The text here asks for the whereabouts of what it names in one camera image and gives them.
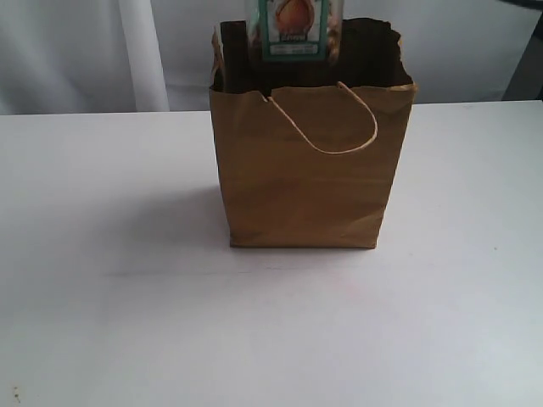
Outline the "clear jar with gold lid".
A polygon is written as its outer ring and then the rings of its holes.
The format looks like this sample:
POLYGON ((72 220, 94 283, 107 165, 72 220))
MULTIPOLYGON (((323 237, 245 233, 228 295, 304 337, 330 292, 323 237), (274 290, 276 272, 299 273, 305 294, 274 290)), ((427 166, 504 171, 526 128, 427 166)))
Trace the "clear jar with gold lid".
POLYGON ((344 3, 334 0, 252 0, 245 3, 249 57, 254 63, 335 64, 344 3))

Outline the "brown paper bag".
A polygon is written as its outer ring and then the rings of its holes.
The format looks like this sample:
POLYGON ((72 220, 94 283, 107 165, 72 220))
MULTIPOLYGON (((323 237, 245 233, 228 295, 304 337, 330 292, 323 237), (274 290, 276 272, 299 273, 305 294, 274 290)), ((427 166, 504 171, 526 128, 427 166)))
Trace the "brown paper bag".
POLYGON ((210 113, 230 243, 374 248, 417 92, 389 22, 345 20, 339 58, 267 63, 212 37, 210 113))

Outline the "white backdrop curtain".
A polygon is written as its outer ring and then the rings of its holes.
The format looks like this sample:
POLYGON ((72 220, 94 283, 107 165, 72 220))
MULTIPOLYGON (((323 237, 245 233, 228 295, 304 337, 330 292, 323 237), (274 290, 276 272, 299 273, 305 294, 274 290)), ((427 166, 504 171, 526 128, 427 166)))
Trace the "white backdrop curtain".
MULTIPOLYGON (((242 1, 4 1, 1 111, 206 110, 215 26, 242 1)), ((501 1, 348 1, 391 23, 419 103, 501 99, 540 18, 501 1)))

